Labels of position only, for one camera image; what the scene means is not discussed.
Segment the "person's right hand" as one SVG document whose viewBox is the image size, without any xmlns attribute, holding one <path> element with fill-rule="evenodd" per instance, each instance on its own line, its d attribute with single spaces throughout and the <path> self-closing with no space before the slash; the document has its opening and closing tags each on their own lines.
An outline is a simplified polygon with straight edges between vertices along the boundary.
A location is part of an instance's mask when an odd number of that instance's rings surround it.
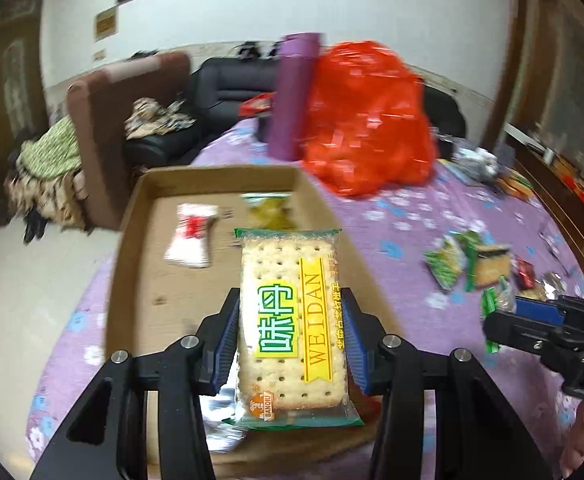
<svg viewBox="0 0 584 480">
<path fill-rule="evenodd" d="M 578 404 L 574 424 L 560 458 L 560 471 L 568 478 L 584 463 L 584 401 Z"/>
</svg>

